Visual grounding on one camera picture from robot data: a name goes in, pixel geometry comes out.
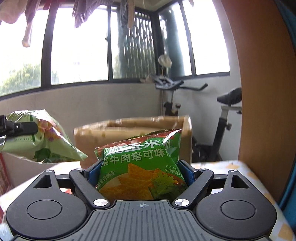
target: hanging laundry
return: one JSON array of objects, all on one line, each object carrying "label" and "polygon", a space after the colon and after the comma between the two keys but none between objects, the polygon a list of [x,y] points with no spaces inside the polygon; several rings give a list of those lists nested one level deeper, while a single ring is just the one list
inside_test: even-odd
[{"label": "hanging laundry", "polygon": [[35,17],[36,11],[39,7],[39,4],[40,4],[40,0],[28,0],[26,10],[25,10],[27,23],[32,22],[33,18]]},{"label": "hanging laundry", "polygon": [[121,26],[131,29],[135,22],[135,3],[134,0],[121,0],[120,3]]},{"label": "hanging laundry", "polygon": [[45,0],[43,10],[48,10],[53,0]]},{"label": "hanging laundry", "polygon": [[194,6],[194,1],[193,0],[189,0],[191,6]]},{"label": "hanging laundry", "polygon": [[28,0],[25,16],[27,19],[27,27],[25,30],[25,36],[22,39],[22,45],[25,48],[30,47],[31,37],[32,37],[32,28],[33,28],[33,18],[35,17],[36,11],[40,5],[41,0]]},{"label": "hanging laundry", "polygon": [[86,22],[93,11],[103,5],[111,5],[113,0],[75,0],[73,7],[73,17],[75,17],[75,28]]},{"label": "hanging laundry", "polygon": [[32,27],[33,27],[33,22],[27,23],[27,27],[25,30],[25,36],[22,39],[22,45],[25,48],[29,48],[31,45]]},{"label": "hanging laundry", "polygon": [[135,3],[133,0],[128,0],[128,28],[131,29],[135,22]]},{"label": "hanging laundry", "polygon": [[52,3],[52,0],[46,0],[43,6],[43,10],[48,10],[51,3]]},{"label": "hanging laundry", "polygon": [[27,0],[4,0],[0,3],[0,20],[15,23],[25,11]]},{"label": "hanging laundry", "polygon": [[123,28],[128,24],[128,0],[120,2],[120,23]]}]

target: window glass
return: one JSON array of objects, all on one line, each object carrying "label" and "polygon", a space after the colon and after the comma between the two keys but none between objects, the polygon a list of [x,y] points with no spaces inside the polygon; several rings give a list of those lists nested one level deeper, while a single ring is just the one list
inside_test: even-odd
[{"label": "window glass", "polygon": [[48,11],[39,10],[34,17],[31,46],[22,45],[26,17],[14,24],[0,25],[0,95],[40,87],[41,55]]},{"label": "window glass", "polygon": [[150,17],[135,12],[135,24],[129,30],[121,27],[118,10],[111,8],[113,78],[146,78],[149,74],[155,74]]},{"label": "window glass", "polygon": [[167,70],[169,77],[191,75],[188,41],[179,3],[174,3],[159,13],[165,53],[172,60]]},{"label": "window glass", "polygon": [[191,33],[196,74],[230,71],[221,24],[212,0],[188,0],[183,6]]},{"label": "window glass", "polygon": [[72,8],[59,8],[52,41],[52,84],[108,80],[107,11],[96,9],[74,28]]}]

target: window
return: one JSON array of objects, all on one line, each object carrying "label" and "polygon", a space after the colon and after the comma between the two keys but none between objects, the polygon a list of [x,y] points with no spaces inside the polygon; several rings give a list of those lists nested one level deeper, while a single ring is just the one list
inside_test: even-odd
[{"label": "window", "polygon": [[22,14],[14,24],[0,25],[0,96],[40,87],[41,55],[48,11],[39,10],[34,18],[31,46],[22,39],[27,26]]},{"label": "window", "polygon": [[196,74],[229,72],[229,60],[221,24],[211,0],[198,0],[192,7],[183,1],[191,34]]},{"label": "window", "polygon": [[150,16],[135,12],[135,25],[129,30],[121,27],[119,14],[119,9],[111,8],[113,78],[156,74]]},{"label": "window", "polygon": [[108,80],[107,11],[96,9],[74,28],[72,8],[59,8],[52,39],[52,84]]},{"label": "window", "polygon": [[161,11],[159,22],[165,53],[172,60],[167,75],[171,78],[191,75],[189,48],[179,3]]},{"label": "window", "polygon": [[[100,5],[79,28],[74,28],[69,3],[53,1],[50,8],[50,18],[49,11],[36,12],[29,48],[21,43],[27,25],[24,14],[14,24],[0,24],[0,99],[60,84],[138,82],[160,74],[156,54],[163,52],[172,60],[166,74],[173,79],[229,72],[223,32],[211,0],[196,0],[194,8],[188,0],[173,1],[154,12],[136,7],[131,29],[122,28],[116,1],[112,6]],[[48,41],[43,43],[46,28]]]},{"label": "window", "polygon": [[172,60],[169,77],[230,71],[225,39],[211,0],[194,1],[194,7],[188,0],[174,3],[159,12],[159,19],[164,50]]}]

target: green snack bag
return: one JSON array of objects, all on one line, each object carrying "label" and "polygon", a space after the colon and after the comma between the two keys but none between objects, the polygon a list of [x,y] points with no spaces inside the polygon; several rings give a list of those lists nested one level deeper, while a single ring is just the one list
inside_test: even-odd
[{"label": "green snack bag", "polygon": [[181,130],[166,130],[96,148],[104,160],[97,190],[110,202],[173,201],[187,188],[176,164],[180,141]]},{"label": "green snack bag", "polygon": [[34,121],[38,132],[6,138],[0,142],[0,151],[42,163],[82,161],[87,157],[73,146],[63,128],[46,110],[15,111],[7,119],[16,123]]}]

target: plastic bag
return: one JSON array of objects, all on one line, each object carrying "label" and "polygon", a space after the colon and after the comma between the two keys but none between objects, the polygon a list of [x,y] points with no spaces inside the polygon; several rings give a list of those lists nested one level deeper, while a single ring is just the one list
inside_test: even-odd
[{"label": "plastic bag", "polygon": [[181,130],[158,131],[97,148],[104,160],[97,190],[110,202],[173,201],[186,189],[177,167],[180,140]]},{"label": "plastic bag", "polygon": [[38,133],[8,137],[0,143],[2,151],[42,163],[83,161],[87,157],[73,146],[63,128],[46,110],[15,111],[7,119],[14,122],[34,121],[38,125]]}]

